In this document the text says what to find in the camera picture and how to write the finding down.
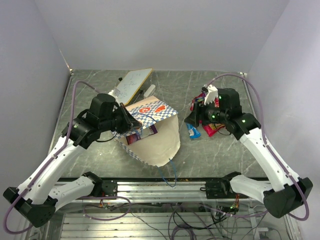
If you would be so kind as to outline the blue white snack pack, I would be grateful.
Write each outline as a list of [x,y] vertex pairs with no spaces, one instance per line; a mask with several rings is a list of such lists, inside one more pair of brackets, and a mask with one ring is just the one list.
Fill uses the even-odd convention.
[[189,132],[190,139],[197,139],[201,136],[201,133],[192,124],[186,123],[186,126]]

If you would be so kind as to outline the blue checkered paper bag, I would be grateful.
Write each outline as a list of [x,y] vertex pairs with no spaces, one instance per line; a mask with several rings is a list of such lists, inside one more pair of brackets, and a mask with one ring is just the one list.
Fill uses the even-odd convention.
[[[142,123],[140,129],[123,134],[113,132],[115,140],[134,159],[150,166],[162,167],[170,162],[181,146],[178,111],[167,103],[150,96],[126,108]],[[138,130],[155,125],[158,133],[128,145],[126,137]]]

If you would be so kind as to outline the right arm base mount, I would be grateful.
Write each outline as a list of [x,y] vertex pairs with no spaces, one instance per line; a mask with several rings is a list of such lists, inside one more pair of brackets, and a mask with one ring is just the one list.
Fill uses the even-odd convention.
[[205,182],[200,190],[205,192],[206,198],[211,199],[235,199],[236,193],[232,190],[230,183],[222,178],[212,178]]

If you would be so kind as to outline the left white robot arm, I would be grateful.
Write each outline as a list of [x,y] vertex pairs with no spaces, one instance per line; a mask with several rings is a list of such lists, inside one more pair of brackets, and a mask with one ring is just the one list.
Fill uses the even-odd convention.
[[124,134],[141,127],[123,103],[117,103],[109,94],[99,93],[89,108],[71,117],[56,145],[33,174],[18,187],[8,187],[3,197],[11,209],[16,209],[35,228],[45,225],[57,210],[76,199],[106,197],[106,185],[92,172],[59,187],[55,184],[102,133]]

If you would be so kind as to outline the pink snack bag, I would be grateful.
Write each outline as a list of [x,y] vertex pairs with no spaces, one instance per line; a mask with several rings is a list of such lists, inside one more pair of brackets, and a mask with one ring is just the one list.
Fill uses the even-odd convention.
[[[205,94],[201,93],[200,95],[196,96],[192,102],[191,102],[191,106],[190,106],[190,111],[192,112],[194,109],[194,103],[198,103],[198,102],[203,102],[205,99]],[[224,128],[225,125],[224,124],[213,124],[213,123],[209,123],[207,125],[203,125],[202,123],[202,119],[200,119],[198,121],[199,125],[202,126],[202,128],[204,129],[204,131],[207,133],[207,135],[209,137],[212,137],[214,134],[218,133],[220,131],[220,129]]]

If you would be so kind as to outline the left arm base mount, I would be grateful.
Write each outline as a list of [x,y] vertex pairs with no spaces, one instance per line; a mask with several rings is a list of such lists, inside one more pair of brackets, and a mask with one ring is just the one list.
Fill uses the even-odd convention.
[[118,194],[118,184],[114,180],[94,181],[93,189],[88,197],[111,197],[115,199]]

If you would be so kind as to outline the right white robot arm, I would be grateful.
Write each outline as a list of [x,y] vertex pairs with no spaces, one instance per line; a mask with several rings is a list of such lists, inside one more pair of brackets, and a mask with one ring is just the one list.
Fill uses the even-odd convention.
[[239,93],[233,88],[204,86],[199,100],[192,103],[185,123],[199,125],[222,124],[254,156],[268,180],[265,182],[232,172],[222,178],[221,194],[231,198],[245,195],[264,204],[275,218],[282,218],[302,205],[313,188],[312,181],[301,178],[281,158],[265,137],[263,128],[251,113],[244,113]]

